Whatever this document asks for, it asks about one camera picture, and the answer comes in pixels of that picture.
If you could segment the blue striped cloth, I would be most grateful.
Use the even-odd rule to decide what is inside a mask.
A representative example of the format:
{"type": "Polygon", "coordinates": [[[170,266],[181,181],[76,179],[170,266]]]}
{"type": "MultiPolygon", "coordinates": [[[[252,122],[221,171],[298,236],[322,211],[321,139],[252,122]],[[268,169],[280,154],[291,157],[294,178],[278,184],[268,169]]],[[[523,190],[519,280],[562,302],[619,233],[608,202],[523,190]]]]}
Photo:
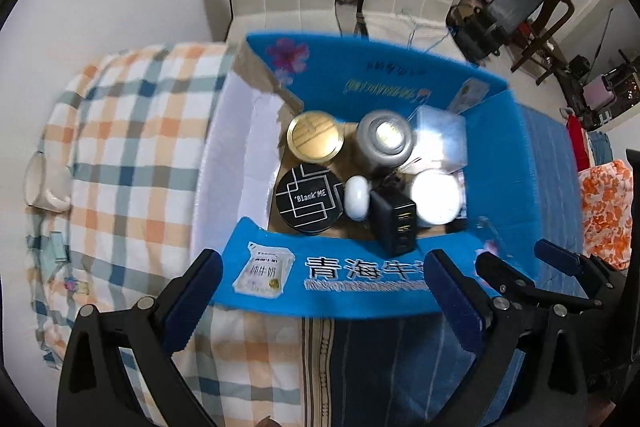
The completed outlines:
{"type": "MultiPolygon", "coordinates": [[[[532,140],[542,235],[579,253],[582,203],[570,136],[536,109],[522,109],[532,140]]],[[[442,314],[337,321],[330,358],[333,426],[424,426],[442,408],[474,357],[442,314]]]]}

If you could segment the grey power charger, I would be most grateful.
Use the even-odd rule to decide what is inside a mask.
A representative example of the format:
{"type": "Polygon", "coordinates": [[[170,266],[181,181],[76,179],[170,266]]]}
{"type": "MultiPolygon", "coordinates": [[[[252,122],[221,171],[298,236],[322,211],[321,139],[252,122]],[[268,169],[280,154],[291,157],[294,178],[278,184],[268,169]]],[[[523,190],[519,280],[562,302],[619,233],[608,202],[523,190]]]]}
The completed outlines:
{"type": "Polygon", "coordinates": [[[371,191],[368,223],[385,259],[397,258],[416,249],[416,203],[401,191],[390,187],[371,191]]]}

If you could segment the white earbuds case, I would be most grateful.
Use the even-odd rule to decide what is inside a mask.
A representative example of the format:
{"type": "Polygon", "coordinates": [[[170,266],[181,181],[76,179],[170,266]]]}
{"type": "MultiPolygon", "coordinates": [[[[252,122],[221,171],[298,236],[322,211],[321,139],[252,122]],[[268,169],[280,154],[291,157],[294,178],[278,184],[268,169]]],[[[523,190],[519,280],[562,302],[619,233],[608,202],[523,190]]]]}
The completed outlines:
{"type": "Polygon", "coordinates": [[[344,185],[344,209],[352,221],[367,219],[370,204],[370,182],[364,176],[351,176],[344,185]]]}

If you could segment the orange floral blanket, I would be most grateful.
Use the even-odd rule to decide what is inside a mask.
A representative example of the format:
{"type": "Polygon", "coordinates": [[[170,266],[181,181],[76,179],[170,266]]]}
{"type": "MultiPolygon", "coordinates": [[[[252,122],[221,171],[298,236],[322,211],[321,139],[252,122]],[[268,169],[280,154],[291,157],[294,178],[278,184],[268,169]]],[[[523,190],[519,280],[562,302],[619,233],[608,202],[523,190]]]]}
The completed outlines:
{"type": "Polygon", "coordinates": [[[626,270],[631,256],[634,175],[620,159],[578,173],[584,254],[626,270]]]}

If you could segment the plaid checkered cloth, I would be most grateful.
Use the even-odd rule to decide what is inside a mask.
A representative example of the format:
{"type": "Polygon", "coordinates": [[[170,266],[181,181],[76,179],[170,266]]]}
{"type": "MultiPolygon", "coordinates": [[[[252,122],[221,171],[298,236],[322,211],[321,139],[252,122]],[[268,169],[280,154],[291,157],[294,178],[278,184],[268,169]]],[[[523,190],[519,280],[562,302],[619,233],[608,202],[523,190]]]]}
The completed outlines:
{"type": "MultiPolygon", "coordinates": [[[[44,361],[80,307],[127,309],[190,262],[204,144],[232,62],[216,43],[106,54],[65,88],[38,150],[73,175],[70,210],[29,210],[27,278],[44,361]]],[[[218,425],[326,426],[329,321],[208,307],[175,363],[218,425]]]]}

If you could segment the gold round tin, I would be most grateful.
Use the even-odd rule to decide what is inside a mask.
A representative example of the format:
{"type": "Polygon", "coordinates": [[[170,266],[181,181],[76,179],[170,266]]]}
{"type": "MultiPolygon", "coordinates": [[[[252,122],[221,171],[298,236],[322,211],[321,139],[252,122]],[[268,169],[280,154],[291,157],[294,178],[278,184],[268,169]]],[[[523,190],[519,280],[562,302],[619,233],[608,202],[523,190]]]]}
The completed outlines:
{"type": "Polygon", "coordinates": [[[329,165],[343,148],[344,124],[320,110],[308,110],[290,122],[285,139],[288,150],[298,160],[329,165]]]}

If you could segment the black round cushion compact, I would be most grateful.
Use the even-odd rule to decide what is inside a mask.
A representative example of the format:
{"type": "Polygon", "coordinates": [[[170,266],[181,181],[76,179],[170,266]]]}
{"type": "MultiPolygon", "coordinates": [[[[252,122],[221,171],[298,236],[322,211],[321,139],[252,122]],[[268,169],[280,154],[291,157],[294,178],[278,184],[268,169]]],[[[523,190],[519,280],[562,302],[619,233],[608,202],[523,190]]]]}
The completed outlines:
{"type": "Polygon", "coordinates": [[[326,167],[303,162],[288,170],[277,184],[274,202],[284,223],[306,235],[317,235],[344,213],[343,183],[326,167]]]}

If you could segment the silver round tin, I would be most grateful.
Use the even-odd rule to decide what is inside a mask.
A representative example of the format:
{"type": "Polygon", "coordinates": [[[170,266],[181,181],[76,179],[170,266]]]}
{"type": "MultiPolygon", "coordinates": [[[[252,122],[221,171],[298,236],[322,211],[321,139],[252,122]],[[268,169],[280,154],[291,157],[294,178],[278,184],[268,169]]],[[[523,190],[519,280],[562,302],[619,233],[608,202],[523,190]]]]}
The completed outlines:
{"type": "Polygon", "coordinates": [[[365,172],[393,170],[412,154],[414,135],[409,121],[390,110],[374,110],[358,122],[354,158],[365,172]]]}

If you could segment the black weight bench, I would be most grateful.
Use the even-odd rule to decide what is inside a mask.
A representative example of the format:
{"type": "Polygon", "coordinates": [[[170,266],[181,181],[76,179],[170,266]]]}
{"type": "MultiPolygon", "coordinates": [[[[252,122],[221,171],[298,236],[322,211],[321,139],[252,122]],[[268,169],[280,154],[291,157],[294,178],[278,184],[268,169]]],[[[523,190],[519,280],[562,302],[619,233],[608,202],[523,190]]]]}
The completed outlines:
{"type": "Polygon", "coordinates": [[[447,15],[454,43],[465,60],[480,64],[489,55],[499,55],[521,23],[544,0],[482,0],[479,5],[458,3],[447,15]]]}

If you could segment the pink suitcase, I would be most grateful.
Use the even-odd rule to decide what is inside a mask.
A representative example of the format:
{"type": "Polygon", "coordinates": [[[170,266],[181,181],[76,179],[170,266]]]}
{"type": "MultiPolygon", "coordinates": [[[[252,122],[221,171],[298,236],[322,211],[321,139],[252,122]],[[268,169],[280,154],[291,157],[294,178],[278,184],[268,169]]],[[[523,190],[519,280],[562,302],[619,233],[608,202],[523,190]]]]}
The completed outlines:
{"type": "Polygon", "coordinates": [[[582,95],[591,110],[599,110],[616,99],[615,93],[608,89],[603,75],[589,81],[582,90],[582,95]]]}

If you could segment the red cloth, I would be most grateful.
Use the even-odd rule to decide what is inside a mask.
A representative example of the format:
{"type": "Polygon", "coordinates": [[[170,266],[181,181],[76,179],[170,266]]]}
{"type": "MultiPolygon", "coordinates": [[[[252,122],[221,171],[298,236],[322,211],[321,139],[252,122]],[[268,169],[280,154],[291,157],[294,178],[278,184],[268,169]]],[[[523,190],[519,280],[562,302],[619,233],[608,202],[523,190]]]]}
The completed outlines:
{"type": "Polygon", "coordinates": [[[590,158],[582,124],[574,114],[570,114],[566,117],[565,127],[570,136],[570,143],[572,143],[577,171],[581,172],[588,169],[590,167],[590,158]]]}

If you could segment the brown wooden chair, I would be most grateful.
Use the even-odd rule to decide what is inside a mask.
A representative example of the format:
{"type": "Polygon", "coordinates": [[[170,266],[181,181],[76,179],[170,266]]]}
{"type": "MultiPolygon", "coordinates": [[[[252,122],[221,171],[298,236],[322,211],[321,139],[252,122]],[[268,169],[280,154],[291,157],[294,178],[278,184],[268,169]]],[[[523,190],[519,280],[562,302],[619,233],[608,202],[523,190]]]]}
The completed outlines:
{"type": "Polygon", "coordinates": [[[567,66],[564,55],[552,42],[552,38],[575,13],[572,0],[542,0],[537,17],[518,25],[511,42],[521,49],[520,57],[512,64],[515,72],[527,61],[541,67],[544,72],[536,79],[540,86],[549,76],[567,66]]]}

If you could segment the keys with black fob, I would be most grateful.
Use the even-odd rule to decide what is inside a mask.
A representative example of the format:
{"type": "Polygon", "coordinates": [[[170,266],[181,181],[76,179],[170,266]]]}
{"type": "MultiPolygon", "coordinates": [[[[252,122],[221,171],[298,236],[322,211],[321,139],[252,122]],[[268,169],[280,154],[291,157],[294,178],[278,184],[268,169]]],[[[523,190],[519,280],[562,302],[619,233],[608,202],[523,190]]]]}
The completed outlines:
{"type": "Polygon", "coordinates": [[[402,192],[407,185],[405,175],[398,169],[378,170],[372,178],[373,190],[395,190],[402,192]]]}

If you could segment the clear plastic box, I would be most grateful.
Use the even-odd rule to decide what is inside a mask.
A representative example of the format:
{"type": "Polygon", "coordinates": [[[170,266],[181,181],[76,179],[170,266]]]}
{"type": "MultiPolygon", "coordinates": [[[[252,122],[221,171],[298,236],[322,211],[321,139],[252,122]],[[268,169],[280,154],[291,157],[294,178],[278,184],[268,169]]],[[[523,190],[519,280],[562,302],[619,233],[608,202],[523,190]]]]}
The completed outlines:
{"type": "Polygon", "coordinates": [[[429,105],[419,106],[410,116],[414,138],[412,153],[403,173],[418,174],[425,170],[456,172],[468,165],[465,119],[429,105]]]}

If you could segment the white ceramic mug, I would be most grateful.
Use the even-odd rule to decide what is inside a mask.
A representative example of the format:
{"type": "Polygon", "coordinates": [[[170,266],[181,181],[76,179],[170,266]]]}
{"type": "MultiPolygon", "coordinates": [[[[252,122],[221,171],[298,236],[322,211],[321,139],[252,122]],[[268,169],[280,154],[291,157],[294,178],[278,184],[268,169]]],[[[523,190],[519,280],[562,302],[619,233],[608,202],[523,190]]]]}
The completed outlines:
{"type": "Polygon", "coordinates": [[[55,213],[65,212],[72,205],[72,184],[70,168],[37,152],[29,159],[25,171],[26,205],[55,213]]]}

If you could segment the blue cardboard milk box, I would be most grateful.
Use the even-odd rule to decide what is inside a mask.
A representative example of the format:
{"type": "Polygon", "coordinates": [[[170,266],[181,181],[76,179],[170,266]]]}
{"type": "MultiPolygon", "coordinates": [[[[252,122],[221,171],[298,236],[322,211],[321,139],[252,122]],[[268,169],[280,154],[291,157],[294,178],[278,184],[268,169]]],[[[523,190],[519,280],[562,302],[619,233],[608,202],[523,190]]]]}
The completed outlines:
{"type": "MultiPolygon", "coordinates": [[[[344,185],[358,171],[344,145],[329,163],[344,185]]],[[[487,219],[503,254],[528,274],[541,211],[532,144],[506,82],[452,58],[338,35],[253,32],[236,52],[205,142],[196,186],[191,251],[219,251],[221,305],[291,317],[373,320],[437,311],[422,261],[446,251],[465,274],[482,247],[487,219]],[[409,118],[421,105],[465,119],[465,229],[419,239],[385,259],[378,242],[343,216],[317,235],[279,216],[274,192],[303,164],[286,147],[294,117],[320,110],[341,124],[388,109],[409,118]]]]}

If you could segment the white round jar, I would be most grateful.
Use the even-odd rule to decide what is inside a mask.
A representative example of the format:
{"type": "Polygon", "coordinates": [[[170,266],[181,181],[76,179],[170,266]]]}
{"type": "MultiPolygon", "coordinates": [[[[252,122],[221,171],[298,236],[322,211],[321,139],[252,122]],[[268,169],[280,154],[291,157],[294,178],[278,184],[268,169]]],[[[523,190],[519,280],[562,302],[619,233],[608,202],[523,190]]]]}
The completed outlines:
{"type": "Polygon", "coordinates": [[[425,170],[407,185],[406,195],[416,204],[416,217],[422,228],[446,225],[458,217],[463,192],[453,174],[425,170]]]}

